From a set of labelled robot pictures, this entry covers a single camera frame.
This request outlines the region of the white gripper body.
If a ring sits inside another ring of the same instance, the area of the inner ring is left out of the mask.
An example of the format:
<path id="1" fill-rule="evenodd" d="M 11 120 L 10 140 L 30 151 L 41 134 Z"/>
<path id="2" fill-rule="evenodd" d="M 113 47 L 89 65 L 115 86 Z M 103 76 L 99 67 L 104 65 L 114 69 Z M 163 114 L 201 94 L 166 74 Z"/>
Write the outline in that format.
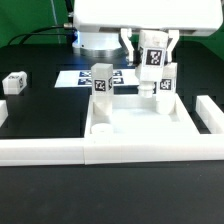
<path id="1" fill-rule="evenodd" d="M 221 0 L 75 0 L 74 26 L 80 32 L 129 28 L 179 30 L 209 36 L 223 23 Z"/>

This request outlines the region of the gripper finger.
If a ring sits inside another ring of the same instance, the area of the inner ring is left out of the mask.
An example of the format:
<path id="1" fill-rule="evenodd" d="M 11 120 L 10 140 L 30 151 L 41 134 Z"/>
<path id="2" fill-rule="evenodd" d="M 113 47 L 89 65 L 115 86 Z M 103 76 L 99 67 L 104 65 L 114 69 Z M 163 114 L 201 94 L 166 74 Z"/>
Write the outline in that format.
<path id="1" fill-rule="evenodd" d="M 132 30 L 129 28 L 121 28 L 119 34 L 119 42 L 126 53 L 126 60 L 129 65 L 136 64 L 136 50 L 134 49 L 130 40 L 132 36 Z"/>
<path id="2" fill-rule="evenodd" d="M 178 30 L 166 30 L 168 34 L 168 42 L 165 53 L 165 63 L 169 64 L 172 62 L 172 51 L 174 50 L 177 42 L 179 41 L 180 32 Z"/>

